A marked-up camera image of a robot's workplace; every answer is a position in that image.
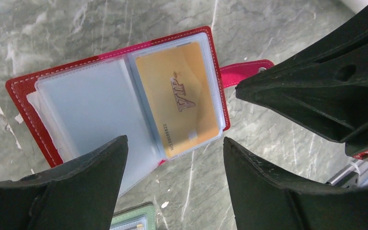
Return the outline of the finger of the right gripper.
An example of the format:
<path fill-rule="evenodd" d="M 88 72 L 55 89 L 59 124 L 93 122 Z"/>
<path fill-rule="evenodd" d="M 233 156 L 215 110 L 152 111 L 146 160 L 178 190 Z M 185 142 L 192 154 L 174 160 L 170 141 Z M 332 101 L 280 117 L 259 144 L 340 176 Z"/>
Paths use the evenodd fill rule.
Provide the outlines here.
<path fill-rule="evenodd" d="M 368 6 L 329 35 L 236 86 L 238 99 L 313 133 L 368 150 Z"/>

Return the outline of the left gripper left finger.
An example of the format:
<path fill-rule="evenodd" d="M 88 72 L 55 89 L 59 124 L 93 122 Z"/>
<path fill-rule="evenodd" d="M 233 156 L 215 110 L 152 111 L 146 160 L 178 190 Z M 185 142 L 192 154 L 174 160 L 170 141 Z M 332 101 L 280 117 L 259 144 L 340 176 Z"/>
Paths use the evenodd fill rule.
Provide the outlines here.
<path fill-rule="evenodd" d="M 0 230 L 108 230 L 121 187 L 128 139 L 18 181 L 0 182 Z"/>

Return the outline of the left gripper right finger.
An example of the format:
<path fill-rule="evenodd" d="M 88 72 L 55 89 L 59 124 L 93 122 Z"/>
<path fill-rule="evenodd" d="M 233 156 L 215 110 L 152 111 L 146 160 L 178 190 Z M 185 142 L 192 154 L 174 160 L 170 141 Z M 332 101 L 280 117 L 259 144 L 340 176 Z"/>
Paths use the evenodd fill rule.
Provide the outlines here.
<path fill-rule="evenodd" d="M 368 230 L 368 186 L 342 188 L 309 180 L 228 137 L 223 158 L 240 230 Z"/>

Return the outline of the red card holder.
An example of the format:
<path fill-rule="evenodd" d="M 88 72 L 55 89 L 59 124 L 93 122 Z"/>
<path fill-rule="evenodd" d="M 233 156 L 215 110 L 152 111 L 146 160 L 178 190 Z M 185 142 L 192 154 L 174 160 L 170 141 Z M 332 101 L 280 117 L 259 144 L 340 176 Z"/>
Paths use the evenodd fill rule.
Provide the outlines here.
<path fill-rule="evenodd" d="M 224 90 L 273 66 L 263 59 L 220 67 L 211 28 L 168 35 L 6 82 L 6 89 L 50 166 L 82 156 L 125 135 L 129 153 L 120 194 L 166 161 L 135 59 L 198 42 L 222 133 L 230 128 Z"/>

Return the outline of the white pvc pipe frame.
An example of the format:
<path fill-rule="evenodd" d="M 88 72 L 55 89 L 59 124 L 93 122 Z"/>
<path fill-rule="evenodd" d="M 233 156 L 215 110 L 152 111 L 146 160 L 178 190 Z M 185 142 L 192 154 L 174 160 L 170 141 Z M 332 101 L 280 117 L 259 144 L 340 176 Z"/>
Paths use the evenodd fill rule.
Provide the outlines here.
<path fill-rule="evenodd" d="M 355 14 L 368 6 L 368 0 L 341 0 L 341 2 Z"/>

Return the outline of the aluminium frame rail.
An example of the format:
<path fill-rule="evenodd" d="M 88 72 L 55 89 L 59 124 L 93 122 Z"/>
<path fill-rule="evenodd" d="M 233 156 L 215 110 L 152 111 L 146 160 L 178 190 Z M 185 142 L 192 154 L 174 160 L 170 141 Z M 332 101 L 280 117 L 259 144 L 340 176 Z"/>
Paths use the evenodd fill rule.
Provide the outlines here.
<path fill-rule="evenodd" d="M 331 177 L 326 184 L 341 188 L 368 186 L 368 162 L 350 161 L 342 170 Z"/>

